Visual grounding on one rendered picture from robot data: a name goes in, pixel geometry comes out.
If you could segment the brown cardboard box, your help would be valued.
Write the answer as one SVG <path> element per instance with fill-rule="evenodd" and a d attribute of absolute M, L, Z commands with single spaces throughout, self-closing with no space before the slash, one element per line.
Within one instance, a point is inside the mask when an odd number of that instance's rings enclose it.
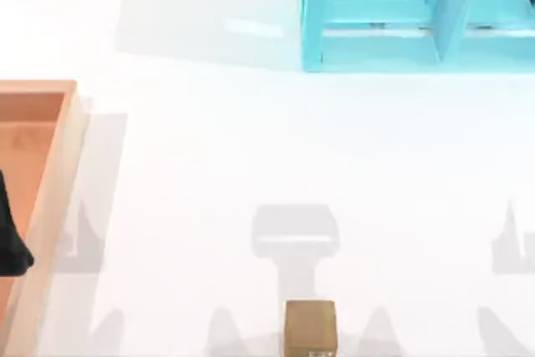
<path fill-rule="evenodd" d="M 283 357 L 337 357 L 338 349 L 334 301 L 295 299 L 286 302 Z"/>

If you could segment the light blue rack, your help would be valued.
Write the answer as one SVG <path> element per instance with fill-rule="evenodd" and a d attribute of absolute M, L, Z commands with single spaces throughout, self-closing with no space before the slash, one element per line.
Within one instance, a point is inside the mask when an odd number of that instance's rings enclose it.
<path fill-rule="evenodd" d="M 300 0 L 308 72 L 535 73 L 535 0 Z"/>

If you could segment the shallow salmon-coloured box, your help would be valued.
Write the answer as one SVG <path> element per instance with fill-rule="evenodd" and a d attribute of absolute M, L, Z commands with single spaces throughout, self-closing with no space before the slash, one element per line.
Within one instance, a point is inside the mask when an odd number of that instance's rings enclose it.
<path fill-rule="evenodd" d="M 34 357 L 89 116 L 73 80 L 0 79 L 0 171 L 34 255 L 0 278 L 0 357 Z"/>

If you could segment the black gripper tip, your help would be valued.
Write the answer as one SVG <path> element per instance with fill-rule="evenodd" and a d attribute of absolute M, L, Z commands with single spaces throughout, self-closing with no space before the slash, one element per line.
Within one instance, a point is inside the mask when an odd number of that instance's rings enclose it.
<path fill-rule="evenodd" d="M 4 175 L 0 170 L 0 277 L 21 277 L 33 265 L 33 254 L 14 224 Z"/>

